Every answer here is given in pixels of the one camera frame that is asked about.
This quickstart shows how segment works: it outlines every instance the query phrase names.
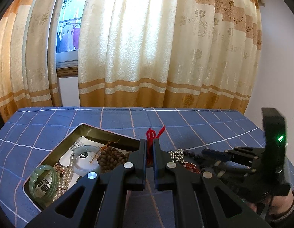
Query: red rope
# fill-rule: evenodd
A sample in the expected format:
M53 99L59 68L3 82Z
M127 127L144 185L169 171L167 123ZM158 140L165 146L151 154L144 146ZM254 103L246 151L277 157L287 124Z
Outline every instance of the red rope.
M165 126L161 128L158 135L156 136L156 132L149 128L146 132L147 137L147 165L152 164L152 151L153 151L153 140L160 138L161 134L165 131Z

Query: curtain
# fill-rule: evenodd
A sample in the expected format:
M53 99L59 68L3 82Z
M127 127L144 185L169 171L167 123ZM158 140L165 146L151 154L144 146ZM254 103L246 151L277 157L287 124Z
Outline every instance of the curtain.
M244 113L260 50L258 0L86 0L80 104Z
M0 21L0 112L5 122L19 108L61 103L53 60L56 41L53 46L49 32L51 21L57 30L52 14L55 3L62 6L63 0L58 1L14 0Z

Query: barcode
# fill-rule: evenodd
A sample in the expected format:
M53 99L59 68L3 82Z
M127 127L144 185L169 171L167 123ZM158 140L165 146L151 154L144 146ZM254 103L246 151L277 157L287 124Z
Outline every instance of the barcode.
M73 152L76 148L76 144L74 143L71 147L70 147L70 150Z

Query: table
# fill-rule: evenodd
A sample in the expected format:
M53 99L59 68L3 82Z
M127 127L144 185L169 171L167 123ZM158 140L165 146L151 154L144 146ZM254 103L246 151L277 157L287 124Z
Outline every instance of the table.
M87 123L134 138L165 125L162 150L204 148L223 151L234 146L264 147L263 131L232 110L173 108L30 107L18 110L0 130L0 205L18 228L40 211L23 191L31 172L77 125ZM294 166L288 161L294 188ZM126 228L173 228L171 191L154 189L147 169L146 189L132 192L124 217Z

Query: window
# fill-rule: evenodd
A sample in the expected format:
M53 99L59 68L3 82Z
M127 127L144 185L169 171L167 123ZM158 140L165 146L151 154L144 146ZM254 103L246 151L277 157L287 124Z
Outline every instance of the window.
M86 0L64 0L57 32L57 69L77 67L78 41L85 1Z

